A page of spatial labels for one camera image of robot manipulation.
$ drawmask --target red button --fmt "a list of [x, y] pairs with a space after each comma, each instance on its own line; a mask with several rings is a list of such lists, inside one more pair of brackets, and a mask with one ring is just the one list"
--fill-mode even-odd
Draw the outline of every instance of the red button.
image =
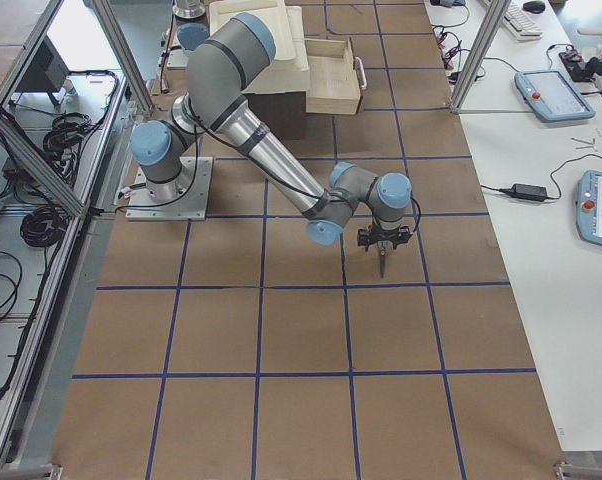
[[592, 209], [594, 209], [595, 205], [596, 204], [594, 203], [594, 201], [592, 201], [592, 200], [586, 200], [585, 202], [583, 202], [581, 204], [581, 208], [583, 209], [583, 211], [589, 212]]

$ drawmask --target tablet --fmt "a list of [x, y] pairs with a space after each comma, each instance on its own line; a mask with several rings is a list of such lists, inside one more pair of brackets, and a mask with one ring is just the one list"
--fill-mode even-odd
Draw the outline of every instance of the tablet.
[[581, 238], [602, 245], [602, 172], [588, 170], [579, 182], [577, 227]]
[[517, 72], [514, 83], [544, 122], [594, 117], [594, 110], [574, 84], [558, 70]]

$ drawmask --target metal base plate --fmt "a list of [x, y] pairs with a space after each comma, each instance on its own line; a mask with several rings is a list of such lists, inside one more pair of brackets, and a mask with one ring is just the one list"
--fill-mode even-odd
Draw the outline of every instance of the metal base plate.
[[[165, 220], [205, 220], [208, 209], [208, 194], [212, 181], [212, 157], [181, 157], [183, 168], [194, 175], [194, 183], [190, 189], [174, 203], [162, 207], [156, 206], [155, 200], [148, 195], [147, 190], [139, 190], [130, 197], [130, 207], [126, 210], [128, 220], [165, 221]], [[135, 183], [145, 182], [145, 175], [139, 169]]]

